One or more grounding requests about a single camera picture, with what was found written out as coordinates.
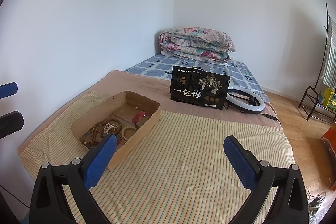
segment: black package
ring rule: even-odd
[[[173,67],[170,99],[197,106],[223,109],[230,76],[197,68]]]

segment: blue checkered bed sheet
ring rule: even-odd
[[[168,74],[167,72],[172,73],[173,66],[184,66],[189,68],[194,66],[200,67],[208,72],[229,75],[231,77],[231,85],[236,85],[242,88],[249,89],[259,94],[265,102],[269,103],[267,95],[263,92],[248,67],[244,63],[235,60],[231,60],[228,63],[219,65],[158,54],[141,62],[140,64],[135,65],[134,67],[127,69],[126,72],[135,75],[145,75],[160,79],[171,80],[171,74]]]

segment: blue gripper pad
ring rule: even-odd
[[[17,84],[15,82],[0,86],[0,99],[17,93]]]
[[[95,187],[117,149],[117,138],[112,135],[85,169],[84,185],[86,189]]]
[[[225,138],[223,147],[225,155],[229,159],[244,188],[253,191],[257,186],[257,178],[255,171],[247,159],[229,137]]]

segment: baseboard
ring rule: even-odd
[[[290,95],[288,95],[288,94],[285,94],[285,93],[282,93],[282,92],[279,92],[279,91],[276,91],[276,90],[272,90],[272,89],[266,88],[266,87],[264,87],[264,86],[260,86],[260,87],[263,89],[263,91],[272,92],[272,93],[274,93],[274,94],[283,96],[283,97],[285,97],[285,98],[294,100],[294,101],[296,101],[296,102],[300,102],[300,101],[301,101],[301,98],[300,98],[300,99],[299,99],[299,98],[295,98],[295,97],[292,97],[292,96],[290,96]]]

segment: striped fabric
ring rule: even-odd
[[[70,126],[103,100],[96,93],[81,97],[23,150],[21,162],[34,179],[44,161],[60,165],[84,156],[87,150]],[[281,128],[163,111],[124,162],[105,171],[90,191],[111,223],[228,223],[250,192],[223,152],[228,135],[273,166],[294,163]],[[84,223],[68,186],[64,189],[77,222]],[[274,195],[275,189],[256,223],[262,223]]]
[[[328,21],[327,56],[324,63],[323,83],[336,89],[336,23],[331,17]]]

